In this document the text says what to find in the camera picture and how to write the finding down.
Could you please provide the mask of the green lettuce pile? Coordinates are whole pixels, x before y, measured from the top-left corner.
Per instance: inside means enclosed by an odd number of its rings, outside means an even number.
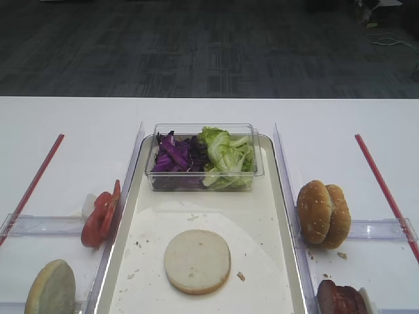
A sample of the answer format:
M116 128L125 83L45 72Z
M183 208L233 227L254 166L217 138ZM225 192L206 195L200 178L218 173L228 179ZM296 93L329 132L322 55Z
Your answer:
M231 135L219 128L203 127L199 142L207 147L209 162L202 183L214 190L249 190L254 168L253 144L249 135Z

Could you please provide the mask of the rear tomato slice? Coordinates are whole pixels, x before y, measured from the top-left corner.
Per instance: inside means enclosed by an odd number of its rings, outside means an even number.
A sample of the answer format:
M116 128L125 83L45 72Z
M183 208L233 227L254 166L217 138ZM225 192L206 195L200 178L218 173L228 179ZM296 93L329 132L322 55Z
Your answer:
M109 230L111 227L113 215L115 214L115 209L117 207L118 201L120 199L120 181L117 179L115 181L114 190L111 196L111 200L107 204L105 217L103 219L101 228L100 228L100 235L102 238L107 238L109 235Z

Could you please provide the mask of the front meat patty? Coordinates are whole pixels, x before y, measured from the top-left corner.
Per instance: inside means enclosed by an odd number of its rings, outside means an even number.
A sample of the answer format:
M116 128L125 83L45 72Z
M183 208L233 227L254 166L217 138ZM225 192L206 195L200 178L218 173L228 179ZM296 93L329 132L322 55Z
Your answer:
M323 280L319 284L317 299L322 314L347 313L342 295L332 280Z

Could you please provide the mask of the meat patty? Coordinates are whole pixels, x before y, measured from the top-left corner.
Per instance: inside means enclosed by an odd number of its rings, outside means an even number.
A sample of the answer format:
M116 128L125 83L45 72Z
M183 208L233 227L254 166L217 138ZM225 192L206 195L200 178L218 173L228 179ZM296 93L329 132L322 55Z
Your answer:
M342 295L332 280L323 280L319 284L317 299L322 314L347 313Z
M337 287L337 313L367 314L367 308L362 295L350 286Z

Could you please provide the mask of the clear plastic salad container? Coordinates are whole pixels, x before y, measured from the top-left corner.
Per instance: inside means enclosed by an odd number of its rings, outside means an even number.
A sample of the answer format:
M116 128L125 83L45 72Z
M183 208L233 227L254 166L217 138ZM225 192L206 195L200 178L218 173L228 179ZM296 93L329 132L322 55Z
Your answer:
M145 166L154 191L248 191L264 175L251 124L157 124Z

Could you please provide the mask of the shredded purple cabbage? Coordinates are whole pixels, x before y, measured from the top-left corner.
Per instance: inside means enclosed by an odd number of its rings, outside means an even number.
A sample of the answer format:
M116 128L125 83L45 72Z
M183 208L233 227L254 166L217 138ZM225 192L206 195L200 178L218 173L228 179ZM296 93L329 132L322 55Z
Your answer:
M153 173L174 172L203 172L204 166L210 161L206 144L198 140L197 136L178 141L174 132L167 135L158 133L156 136L159 150L155 156ZM155 190L201 190L205 186L199 176L157 176L153 179Z

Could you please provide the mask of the bottom bun slice on tray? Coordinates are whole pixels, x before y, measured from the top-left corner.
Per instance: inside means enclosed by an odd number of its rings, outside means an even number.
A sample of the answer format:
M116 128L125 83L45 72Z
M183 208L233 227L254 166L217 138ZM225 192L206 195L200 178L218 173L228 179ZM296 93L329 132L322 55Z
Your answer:
M211 293L230 275L230 249L224 238L215 232L186 230L168 243L164 269L169 282L181 292Z

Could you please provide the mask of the front sesame bun top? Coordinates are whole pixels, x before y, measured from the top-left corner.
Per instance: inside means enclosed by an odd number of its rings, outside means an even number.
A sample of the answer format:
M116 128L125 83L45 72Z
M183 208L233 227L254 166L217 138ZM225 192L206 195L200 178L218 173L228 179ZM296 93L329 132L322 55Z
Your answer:
M320 244L330 228L331 198L326 186L319 180L305 184L297 197L297 212L303 238L311 244Z

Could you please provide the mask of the long clear divider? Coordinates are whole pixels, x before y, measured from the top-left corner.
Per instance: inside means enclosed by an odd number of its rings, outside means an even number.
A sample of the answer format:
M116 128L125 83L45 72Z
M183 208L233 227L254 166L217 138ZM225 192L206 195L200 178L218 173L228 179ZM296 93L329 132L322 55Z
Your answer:
M301 227L299 224L297 209L295 207L295 200L289 178L289 170L287 167L283 141L277 124L274 125L273 140L278 164L278 172L281 180L283 200L285 202L287 222L289 232L291 234L294 260L298 271L304 312L319 313L316 290L313 288L310 268L308 265L306 245L304 244L304 240L301 236Z
M120 222L124 214L126 200L127 200L130 187L132 185L132 181L134 178L134 173L136 170L139 153L141 151L141 143L143 141L144 136L145 136L145 130L144 130L143 123L141 122L139 125L137 135L136 135L133 152L130 158L130 162L128 164L124 182L122 184L120 199L117 203L117 206L115 208L115 214L111 221L109 237L108 239L105 240L103 254L101 256L100 264L96 272L96 277L94 279L92 290L89 292L87 300L83 303L82 308L79 311L79 313L87 314L87 313L98 312L98 304L100 301L100 297L102 295L102 290L105 284L105 279L107 277L107 272L111 264L111 257L115 248L115 241L118 235L118 229L120 227Z

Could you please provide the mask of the white onion slice left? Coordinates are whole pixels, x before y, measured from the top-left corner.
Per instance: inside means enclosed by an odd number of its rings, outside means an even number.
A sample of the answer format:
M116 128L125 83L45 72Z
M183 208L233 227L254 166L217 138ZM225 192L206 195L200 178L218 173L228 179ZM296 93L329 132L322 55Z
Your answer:
M96 200L96 196L93 194L88 194L82 207L76 210L70 217L76 217L81 220L86 220L94 211L94 202Z

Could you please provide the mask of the white metal serving tray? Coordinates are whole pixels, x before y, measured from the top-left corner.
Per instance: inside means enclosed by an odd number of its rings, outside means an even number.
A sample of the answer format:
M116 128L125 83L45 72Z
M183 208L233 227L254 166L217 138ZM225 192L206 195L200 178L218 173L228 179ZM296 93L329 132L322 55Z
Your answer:
M264 175L247 192L154 192L143 142L97 313L305 313L274 146L259 138ZM190 295L170 284L168 243L185 230L227 242L232 266L215 292Z

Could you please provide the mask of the right red tape strip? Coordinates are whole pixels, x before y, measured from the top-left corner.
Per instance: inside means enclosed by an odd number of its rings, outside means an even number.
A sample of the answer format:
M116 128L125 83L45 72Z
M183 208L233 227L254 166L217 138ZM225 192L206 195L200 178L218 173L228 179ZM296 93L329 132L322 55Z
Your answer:
M407 219L403 216L402 212L400 211L395 199L392 196L392 193L390 192L390 189L388 188L388 185L386 184L383 176L381 175L381 172L379 171L371 153L369 152L369 149L367 148L362 136L360 134L354 135L355 140L357 141L372 173L375 176L375 179L380 186L395 218L399 221L401 225L401 230L404 232L406 239L409 243L410 249L416 259L418 261L418 242L414 239L413 234L413 228L408 227Z

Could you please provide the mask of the red tape strip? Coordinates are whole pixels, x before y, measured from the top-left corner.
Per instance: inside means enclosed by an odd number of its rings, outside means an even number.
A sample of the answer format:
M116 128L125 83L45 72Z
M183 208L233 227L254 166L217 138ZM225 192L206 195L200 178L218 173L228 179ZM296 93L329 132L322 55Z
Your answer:
M408 227L407 219L403 216L402 212L400 211L395 199L392 196L392 193L390 192L390 189L388 188L388 185L386 184L383 176L381 175L381 172L379 171L371 153L369 152L369 149L367 148L362 136L360 134L354 135L355 140L357 141L372 173L375 176L375 179L380 186L395 218L399 221L401 225L401 230L404 232L406 239L409 243L410 249L416 259L418 261L418 242L414 239L413 234L413 228Z
M54 157L56 151L60 147L64 137L65 137L64 134L62 134L62 133L59 134L59 136L55 140L53 146L49 150L47 156L45 157L44 161L42 162L40 168L38 169L34 178L32 179L30 185L28 186L27 190L25 191L24 195L22 196L22 199L18 203L16 209L4 221L4 223L1 227L1 241L0 241L1 245L5 242L6 238L8 237L11 228L14 226L14 223L16 222L17 218L20 216L20 213L24 209L26 203L28 202L28 200L31 197L33 191L35 190L38 182L40 181L41 177L43 176L43 173L45 172L45 170L48 167L49 163L51 162L52 158Z

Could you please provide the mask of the upper right clear holder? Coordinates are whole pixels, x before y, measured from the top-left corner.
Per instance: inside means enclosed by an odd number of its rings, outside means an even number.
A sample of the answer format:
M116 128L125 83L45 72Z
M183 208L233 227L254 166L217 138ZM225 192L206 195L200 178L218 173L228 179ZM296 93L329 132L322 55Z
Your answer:
M353 220L347 239L371 241L418 241L408 218Z

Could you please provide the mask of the standing bun half left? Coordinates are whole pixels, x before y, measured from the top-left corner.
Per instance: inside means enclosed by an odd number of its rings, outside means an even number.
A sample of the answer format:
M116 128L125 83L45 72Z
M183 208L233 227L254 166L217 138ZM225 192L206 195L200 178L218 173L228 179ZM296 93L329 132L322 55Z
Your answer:
M24 313L74 313L75 293L73 270L65 260L53 260L36 276Z

